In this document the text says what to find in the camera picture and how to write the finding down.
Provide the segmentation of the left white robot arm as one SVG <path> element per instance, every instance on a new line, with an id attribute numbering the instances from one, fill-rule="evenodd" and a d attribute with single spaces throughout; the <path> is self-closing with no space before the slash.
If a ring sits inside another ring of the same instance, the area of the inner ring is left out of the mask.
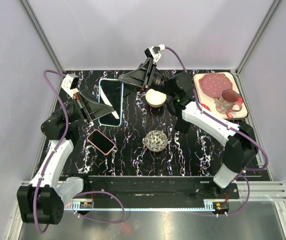
<path id="1" fill-rule="evenodd" d="M 90 194 L 90 184 L 80 177 L 70 177 L 62 185 L 58 181 L 67 158 L 78 141 L 77 121 L 93 121 L 114 111 L 106 96 L 99 100 L 86 91 L 72 94 L 68 104 L 50 115 L 41 125 L 41 131 L 50 149 L 34 178 L 17 191 L 17 201 L 24 223 L 58 224 L 64 207 L 77 195 L 85 198 Z"/>

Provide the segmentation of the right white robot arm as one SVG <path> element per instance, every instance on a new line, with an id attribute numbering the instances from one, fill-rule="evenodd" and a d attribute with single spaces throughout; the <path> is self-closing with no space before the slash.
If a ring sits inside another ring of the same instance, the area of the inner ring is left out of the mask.
<path id="1" fill-rule="evenodd" d="M 258 153 L 255 146 L 253 128 L 229 122 L 215 116 L 204 108 L 196 98 L 192 76 L 181 70 L 172 77 L 163 76 L 152 61 L 142 63 L 139 68 L 122 74 L 118 80 L 134 91 L 147 89 L 166 94 L 166 106 L 170 114 L 177 117 L 176 127 L 187 132 L 191 124 L 213 136 L 224 148 L 222 165 L 213 177 L 210 194 L 221 198 L 228 191 L 227 186 L 234 181 Z"/>

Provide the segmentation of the pink cased phone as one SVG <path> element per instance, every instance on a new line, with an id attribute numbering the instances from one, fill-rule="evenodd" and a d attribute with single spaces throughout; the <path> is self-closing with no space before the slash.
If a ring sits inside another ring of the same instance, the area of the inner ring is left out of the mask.
<path id="1" fill-rule="evenodd" d="M 97 129 L 87 136 L 87 141 L 105 156 L 115 148 L 115 143 Z"/>

